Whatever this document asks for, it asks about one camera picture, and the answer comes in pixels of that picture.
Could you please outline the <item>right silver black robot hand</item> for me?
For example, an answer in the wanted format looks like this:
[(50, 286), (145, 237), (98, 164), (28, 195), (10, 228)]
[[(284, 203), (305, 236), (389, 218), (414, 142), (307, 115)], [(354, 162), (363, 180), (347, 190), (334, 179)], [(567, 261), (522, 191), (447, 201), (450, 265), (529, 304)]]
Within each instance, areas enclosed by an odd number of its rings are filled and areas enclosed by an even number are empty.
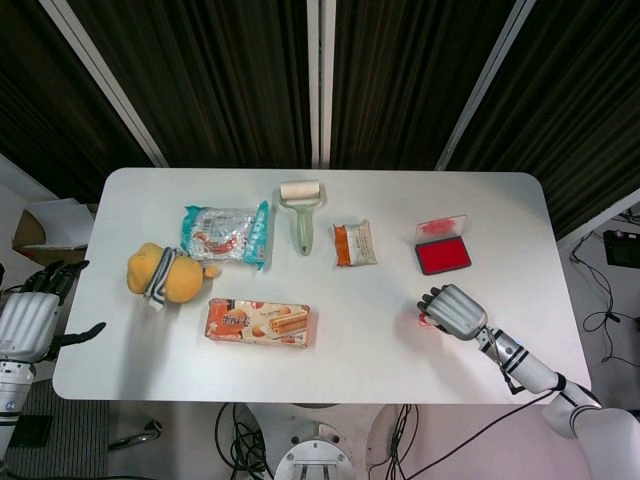
[(454, 284), (433, 287), (417, 308), (427, 323), (462, 341), (475, 339), (487, 326), (483, 307)]

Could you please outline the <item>black box device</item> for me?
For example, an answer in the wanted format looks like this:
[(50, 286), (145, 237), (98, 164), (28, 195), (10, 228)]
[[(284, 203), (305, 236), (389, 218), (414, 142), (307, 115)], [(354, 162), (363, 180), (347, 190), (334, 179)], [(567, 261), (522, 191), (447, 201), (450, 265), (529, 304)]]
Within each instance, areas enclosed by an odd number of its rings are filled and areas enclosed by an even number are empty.
[(609, 265), (636, 268), (637, 240), (629, 232), (606, 230), (603, 232), (606, 260)]

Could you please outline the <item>grey ribbed floor mat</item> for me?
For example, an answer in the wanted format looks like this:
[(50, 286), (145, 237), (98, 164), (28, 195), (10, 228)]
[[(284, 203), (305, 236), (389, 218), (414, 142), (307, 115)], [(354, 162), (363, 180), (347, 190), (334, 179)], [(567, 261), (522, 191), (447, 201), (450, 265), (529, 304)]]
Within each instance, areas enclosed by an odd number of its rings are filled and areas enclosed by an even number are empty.
[(108, 402), (64, 399), (54, 391), (51, 381), (40, 381), (32, 384), (20, 417), (23, 415), (51, 415), (49, 438), (40, 448), (9, 446), (0, 463), (0, 480), (96, 478), (107, 474)]

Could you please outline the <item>white partition base bar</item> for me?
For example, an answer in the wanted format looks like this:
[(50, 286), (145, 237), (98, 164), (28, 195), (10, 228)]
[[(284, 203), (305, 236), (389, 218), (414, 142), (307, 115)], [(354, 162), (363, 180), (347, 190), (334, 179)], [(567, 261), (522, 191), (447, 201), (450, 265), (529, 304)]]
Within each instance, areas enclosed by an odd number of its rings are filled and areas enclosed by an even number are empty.
[(630, 194), (626, 195), (622, 199), (611, 204), (609, 207), (598, 213), (594, 217), (585, 221), (567, 235), (560, 238), (556, 244), (559, 249), (565, 248), (567, 245), (571, 246), (574, 242), (580, 240), (583, 236), (587, 235), (594, 229), (598, 228), (607, 221), (613, 219), (616, 215), (624, 210), (633, 207), (640, 203), (640, 188), (634, 190)]

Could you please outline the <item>green handled lint roller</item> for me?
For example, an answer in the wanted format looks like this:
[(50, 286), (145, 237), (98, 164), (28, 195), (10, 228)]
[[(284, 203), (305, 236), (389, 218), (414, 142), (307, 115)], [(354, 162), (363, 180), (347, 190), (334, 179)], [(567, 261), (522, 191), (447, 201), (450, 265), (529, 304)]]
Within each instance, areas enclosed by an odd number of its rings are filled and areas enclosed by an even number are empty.
[(296, 213), (297, 247), (309, 256), (313, 247), (313, 209), (324, 201), (324, 187), (319, 180), (283, 182), (279, 186), (279, 204)]

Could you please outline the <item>chrome metal floor piece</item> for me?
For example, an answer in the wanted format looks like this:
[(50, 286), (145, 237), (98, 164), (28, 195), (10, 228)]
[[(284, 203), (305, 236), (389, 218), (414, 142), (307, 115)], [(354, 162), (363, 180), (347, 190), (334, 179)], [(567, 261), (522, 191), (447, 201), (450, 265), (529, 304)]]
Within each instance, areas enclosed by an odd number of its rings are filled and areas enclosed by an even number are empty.
[(152, 419), (144, 426), (141, 432), (112, 441), (108, 446), (108, 451), (122, 450), (154, 441), (161, 436), (162, 431), (162, 424), (158, 420)]

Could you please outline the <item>red ink pad case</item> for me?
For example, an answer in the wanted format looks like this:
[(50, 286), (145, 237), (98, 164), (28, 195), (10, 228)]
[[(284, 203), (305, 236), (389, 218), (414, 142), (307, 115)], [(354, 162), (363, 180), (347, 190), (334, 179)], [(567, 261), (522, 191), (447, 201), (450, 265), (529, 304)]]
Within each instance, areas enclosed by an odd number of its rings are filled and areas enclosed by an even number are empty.
[(436, 218), (416, 226), (414, 250), (423, 275), (435, 275), (472, 265), (462, 234), (466, 215)]

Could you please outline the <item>orange white snack packet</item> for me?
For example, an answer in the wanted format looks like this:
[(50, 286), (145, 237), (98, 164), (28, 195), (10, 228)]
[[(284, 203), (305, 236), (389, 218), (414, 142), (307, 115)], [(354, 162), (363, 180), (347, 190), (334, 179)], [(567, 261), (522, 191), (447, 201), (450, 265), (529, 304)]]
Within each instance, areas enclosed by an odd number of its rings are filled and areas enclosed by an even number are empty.
[(368, 220), (358, 224), (334, 225), (333, 234), (337, 267), (357, 267), (377, 263)]

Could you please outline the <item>white upright partition post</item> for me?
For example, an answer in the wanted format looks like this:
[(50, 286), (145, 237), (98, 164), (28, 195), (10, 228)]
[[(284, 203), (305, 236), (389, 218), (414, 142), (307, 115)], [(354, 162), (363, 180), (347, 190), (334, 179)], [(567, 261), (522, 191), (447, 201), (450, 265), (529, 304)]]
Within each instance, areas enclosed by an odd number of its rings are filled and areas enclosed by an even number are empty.
[(331, 160), (337, 0), (306, 0), (311, 165)]

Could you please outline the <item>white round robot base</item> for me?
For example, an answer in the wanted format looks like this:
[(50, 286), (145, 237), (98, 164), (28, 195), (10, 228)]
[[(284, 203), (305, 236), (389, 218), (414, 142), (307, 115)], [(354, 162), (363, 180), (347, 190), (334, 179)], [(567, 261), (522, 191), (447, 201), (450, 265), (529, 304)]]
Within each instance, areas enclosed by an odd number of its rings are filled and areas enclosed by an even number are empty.
[(389, 455), (398, 405), (249, 403), (274, 480), (370, 480)]

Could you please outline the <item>orange egg roll box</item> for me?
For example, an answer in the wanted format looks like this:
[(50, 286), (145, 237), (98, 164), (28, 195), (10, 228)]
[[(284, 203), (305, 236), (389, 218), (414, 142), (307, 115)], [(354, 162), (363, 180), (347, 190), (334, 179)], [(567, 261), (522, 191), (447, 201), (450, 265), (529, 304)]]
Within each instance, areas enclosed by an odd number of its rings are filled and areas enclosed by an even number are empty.
[(311, 335), (307, 305), (214, 298), (204, 335), (214, 341), (306, 347)]

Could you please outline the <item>white slanted partition post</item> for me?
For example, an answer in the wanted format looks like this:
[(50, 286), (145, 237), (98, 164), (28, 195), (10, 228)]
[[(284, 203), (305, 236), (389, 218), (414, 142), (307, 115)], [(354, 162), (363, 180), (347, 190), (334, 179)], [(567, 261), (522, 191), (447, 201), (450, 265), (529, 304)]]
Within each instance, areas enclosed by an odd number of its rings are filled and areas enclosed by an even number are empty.
[(467, 101), (435, 163), (435, 171), (443, 171), (449, 165), (460, 140), (480, 107), (505, 58), (511, 50), (537, 0), (515, 0), (500, 33), (478, 75)]
[(38, 0), (38, 2), (149, 161), (155, 167), (168, 168), (169, 163), (159, 145), (69, 2), (67, 0)]

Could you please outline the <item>cardboard box with white lid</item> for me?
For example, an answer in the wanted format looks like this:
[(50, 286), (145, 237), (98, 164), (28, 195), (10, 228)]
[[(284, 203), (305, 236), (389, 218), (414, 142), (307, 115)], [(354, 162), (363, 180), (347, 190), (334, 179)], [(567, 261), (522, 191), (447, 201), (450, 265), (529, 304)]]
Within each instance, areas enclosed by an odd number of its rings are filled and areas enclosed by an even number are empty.
[(68, 198), (26, 204), (12, 245), (18, 249), (79, 250), (86, 248), (94, 213)]

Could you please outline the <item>dark ribbed partition panel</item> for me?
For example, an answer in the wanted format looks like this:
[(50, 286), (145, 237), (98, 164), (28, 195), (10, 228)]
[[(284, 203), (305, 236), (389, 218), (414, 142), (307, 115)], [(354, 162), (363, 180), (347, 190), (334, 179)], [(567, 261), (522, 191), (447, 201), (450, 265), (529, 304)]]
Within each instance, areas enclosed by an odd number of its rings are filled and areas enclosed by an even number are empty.
[(0, 0), (0, 153), (83, 203), (151, 164), (38, 0)]
[(311, 166), (306, 0), (68, 1), (170, 166)]
[(338, 0), (330, 165), (432, 170), (515, 0)]
[(640, 188), (640, 0), (537, 0), (446, 167), (524, 172), (562, 238)]

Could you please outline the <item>teal silver snack bag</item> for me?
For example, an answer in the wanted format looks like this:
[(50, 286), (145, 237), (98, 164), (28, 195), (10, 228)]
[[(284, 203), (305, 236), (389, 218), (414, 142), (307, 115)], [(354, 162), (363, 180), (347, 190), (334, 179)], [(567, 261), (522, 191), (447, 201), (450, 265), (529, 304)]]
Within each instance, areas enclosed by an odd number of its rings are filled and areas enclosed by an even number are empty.
[(203, 264), (229, 261), (265, 264), (270, 205), (255, 208), (213, 208), (190, 205), (182, 220), (180, 248)]

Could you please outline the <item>black phone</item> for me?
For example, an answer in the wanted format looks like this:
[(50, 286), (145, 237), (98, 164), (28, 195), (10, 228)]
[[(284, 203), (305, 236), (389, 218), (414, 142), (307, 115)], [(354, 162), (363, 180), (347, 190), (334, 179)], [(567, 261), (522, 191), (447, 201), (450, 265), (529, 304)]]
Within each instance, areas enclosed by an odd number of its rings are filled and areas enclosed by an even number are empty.
[(23, 415), (11, 437), (12, 448), (44, 447), (49, 438), (53, 417), (51, 415)]

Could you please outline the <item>yellow plush toy with scarf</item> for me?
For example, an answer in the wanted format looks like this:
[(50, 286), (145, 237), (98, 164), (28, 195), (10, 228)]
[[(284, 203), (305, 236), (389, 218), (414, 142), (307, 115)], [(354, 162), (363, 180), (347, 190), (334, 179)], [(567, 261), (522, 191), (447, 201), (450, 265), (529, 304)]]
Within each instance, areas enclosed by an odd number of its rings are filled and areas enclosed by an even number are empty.
[(145, 243), (128, 259), (126, 280), (131, 293), (159, 312), (167, 303), (190, 302), (219, 274), (216, 266), (203, 266), (177, 249)]

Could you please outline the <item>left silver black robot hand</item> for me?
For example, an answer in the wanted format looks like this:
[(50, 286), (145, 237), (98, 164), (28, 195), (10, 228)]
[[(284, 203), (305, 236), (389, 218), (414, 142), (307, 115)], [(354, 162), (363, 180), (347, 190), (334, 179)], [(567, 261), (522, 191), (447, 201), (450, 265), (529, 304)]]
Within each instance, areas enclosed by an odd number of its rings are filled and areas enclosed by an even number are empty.
[(58, 316), (87, 260), (56, 261), (12, 289), (0, 313), (0, 361), (38, 363), (57, 358), (61, 348), (94, 339), (106, 327), (99, 322), (75, 334), (56, 332)]

